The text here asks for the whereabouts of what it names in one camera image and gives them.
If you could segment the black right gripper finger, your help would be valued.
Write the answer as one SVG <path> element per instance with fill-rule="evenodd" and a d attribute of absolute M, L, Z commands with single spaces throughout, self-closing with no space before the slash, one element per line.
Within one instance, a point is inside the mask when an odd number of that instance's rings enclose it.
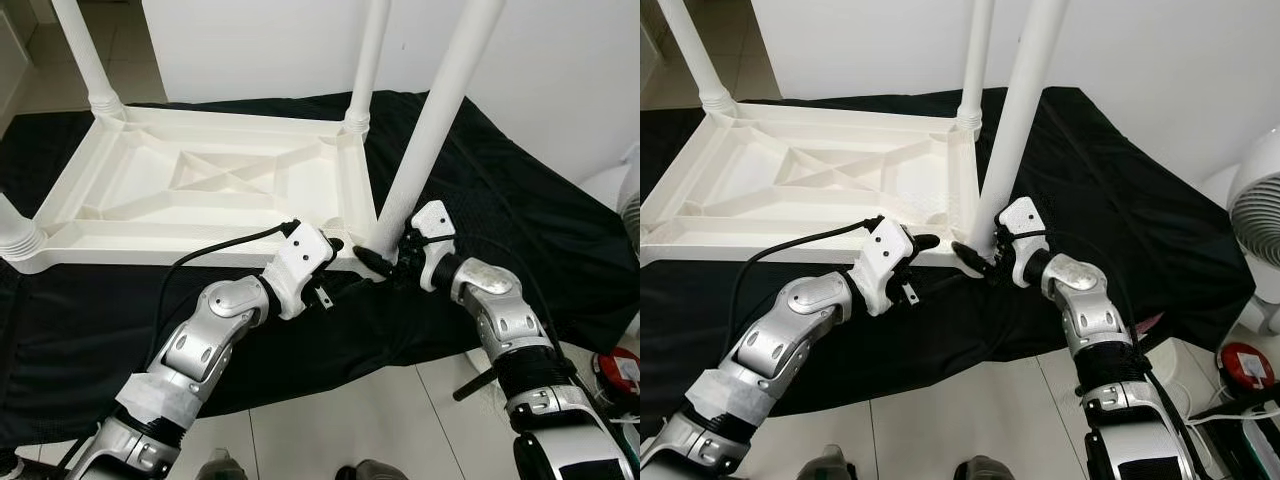
<path fill-rule="evenodd" d="M 384 259 L 379 252 L 362 246 L 355 246 L 352 251 L 355 257 L 371 273 L 375 273 L 383 279 L 396 278 L 396 265 Z"/>
<path fill-rule="evenodd" d="M 951 250 L 957 259 L 957 268 L 968 276 L 988 276 L 995 265 L 974 248 L 960 242 L 952 242 Z"/>

